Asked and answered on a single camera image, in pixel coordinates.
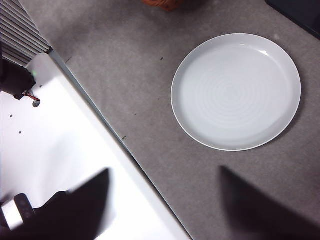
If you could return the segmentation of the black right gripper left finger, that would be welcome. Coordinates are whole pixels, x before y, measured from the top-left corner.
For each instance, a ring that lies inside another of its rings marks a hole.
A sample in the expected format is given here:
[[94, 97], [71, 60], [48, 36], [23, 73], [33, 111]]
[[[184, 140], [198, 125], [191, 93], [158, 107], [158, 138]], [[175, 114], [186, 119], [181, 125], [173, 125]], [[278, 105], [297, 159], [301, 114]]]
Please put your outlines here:
[[94, 240], [99, 234], [110, 186], [110, 171], [104, 169], [73, 191], [56, 192], [43, 206], [32, 207], [20, 193], [9, 200], [22, 220], [16, 227], [10, 223], [0, 205], [0, 238], [2, 240]]

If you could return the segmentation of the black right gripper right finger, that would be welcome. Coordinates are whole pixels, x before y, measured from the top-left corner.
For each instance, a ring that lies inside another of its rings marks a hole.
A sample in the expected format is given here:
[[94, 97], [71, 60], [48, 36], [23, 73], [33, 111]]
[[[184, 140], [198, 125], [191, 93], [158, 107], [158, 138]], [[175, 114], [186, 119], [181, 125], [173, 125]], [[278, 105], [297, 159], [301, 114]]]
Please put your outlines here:
[[320, 226], [273, 200], [226, 166], [221, 203], [232, 240], [318, 240]]

